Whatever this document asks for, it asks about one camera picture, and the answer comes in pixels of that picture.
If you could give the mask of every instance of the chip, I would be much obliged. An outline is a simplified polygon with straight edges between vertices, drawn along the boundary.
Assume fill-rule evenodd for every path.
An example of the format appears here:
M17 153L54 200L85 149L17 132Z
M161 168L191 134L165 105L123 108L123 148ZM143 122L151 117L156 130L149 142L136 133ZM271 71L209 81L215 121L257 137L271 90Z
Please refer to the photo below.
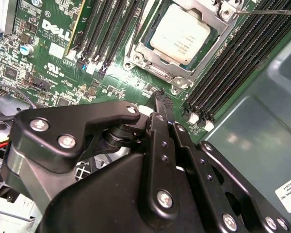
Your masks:
M9 78L9 79L14 79L15 80L16 77L17 77L17 70L6 66L5 67L5 71L4 71L4 76Z
M36 32L37 32L37 30L38 30L38 26L37 25L31 25L31 29L30 29L30 32L32 32L32 33L34 33L34 34L36 34Z
M25 43L25 44L30 44L31 43L31 36L23 33L20 37L20 41Z
M73 18L73 20L77 20L78 19L78 14L73 13L72 18Z
M26 24L25 24L25 29L26 29L27 31L30 31L30 29L31 29L31 23L30 23L30 22L26 22Z
M70 104L70 101L64 99L63 97L59 97L58 99L58 106L68 106Z
M87 91L87 93L90 95L90 96L94 96L95 94L96 94L96 92L97 92L97 90L96 90L96 88L94 88L94 87L90 87L89 89L88 89L88 91Z
M172 4L160 21L150 44L177 62L188 65L205 43L210 27Z

